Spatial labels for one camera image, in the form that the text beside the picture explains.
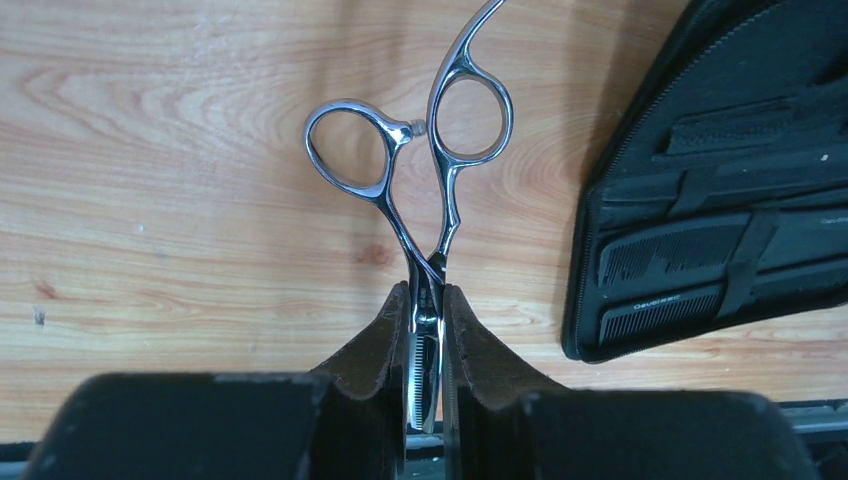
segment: hair cutting scissors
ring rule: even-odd
[[[409,368],[406,382],[407,409],[410,425],[418,430],[432,432],[436,421],[439,400],[439,381],[442,369],[444,341],[444,315],[442,296],[451,241],[459,228],[459,212],[454,188],[457,174],[466,167],[494,160],[509,143],[513,126],[512,101],[506,88],[494,76],[477,66],[471,59],[470,46],[480,27],[506,0],[489,0],[468,21],[451,45],[430,90],[426,121],[395,120],[379,109],[361,100],[340,99],[316,108],[306,119],[303,142],[312,164],[336,188],[376,206],[400,241],[409,266],[409,290],[412,311],[409,312]],[[476,80],[491,90],[501,110],[501,130],[498,138],[487,149],[476,154],[460,154],[445,145],[439,136],[439,105],[447,89],[460,80]],[[382,176],[372,185],[360,185],[335,173],[312,141],[312,131],[319,120],[331,113],[347,112],[368,120],[382,137],[385,146],[385,166]],[[392,175],[400,149],[414,137],[427,135],[430,151],[439,176],[442,193],[442,228],[439,243],[429,257],[409,234],[392,200]]]

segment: chrome metal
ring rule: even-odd
[[[412,308],[409,317],[409,374],[407,409],[412,428],[433,431],[439,401],[439,381],[443,365],[445,334],[442,296],[445,288],[447,257],[453,237],[460,225],[456,206],[456,177],[466,167],[481,165],[497,158],[512,135],[512,100],[503,84],[481,69],[471,59],[470,47],[480,27],[506,0],[490,0],[468,21],[453,42],[439,67],[430,98],[426,121],[398,121],[371,104],[360,100],[340,99],[316,108],[306,119],[303,143],[315,169],[336,188],[377,207],[398,237],[409,267],[409,291]],[[449,149],[438,130],[439,106],[445,92],[461,80],[475,80],[494,94],[501,109],[501,130],[497,140],[476,154],[460,154]],[[347,112],[368,120],[380,133],[385,147],[385,165],[380,179],[373,184],[359,184],[334,172],[318,153],[312,141],[315,125],[326,115]],[[415,244],[392,200],[391,184],[395,160],[400,149],[414,137],[427,134],[430,152],[442,193],[442,228],[435,251],[427,258]]]
[[[848,402],[838,407],[784,407],[783,414],[799,435],[848,431]]]

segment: wooden surface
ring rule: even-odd
[[[343,96],[423,116],[444,52],[481,3],[3,2],[0,442],[39,438],[99,372],[305,370],[366,325],[406,266],[380,214],[312,168],[302,122]],[[560,350],[581,176],[684,4],[511,0],[486,25],[474,53],[509,88],[515,135],[460,177],[449,281],[566,385],[848,397],[845,308],[600,366]],[[485,91],[460,84],[445,102],[452,146],[494,137]],[[320,145],[373,174],[380,157],[363,132],[328,121]],[[394,191],[425,250],[437,188],[418,140]]]

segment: black case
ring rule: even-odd
[[[600,362],[848,301],[848,0],[695,0],[581,194],[563,326]]]

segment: black comb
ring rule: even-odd
[[[722,286],[709,285],[613,307],[601,318],[599,345],[646,333],[712,319],[721,303]]]
[[[760,257],[760,270],[848,254],[848,208],[781,212],[779,228]]]
[[[766,272],[751,289],[745,308],[797,303],[848,289],[848,257]]]
[[[754,281],[743,308],[798,302],[848,288],[848,256],[764,272]],[[662,330],[715,318],[724,292],[722,282],[641,299],[607,309],[601,318],[599,346],[622,343]]]
[[[750,218],[749,213],[738,213],[684,220],[616,238],[601,252],[598,283],[615,285],[648,273],[663,278],[695,270],[700,271],[684,283],[716,280],[723,276]]]

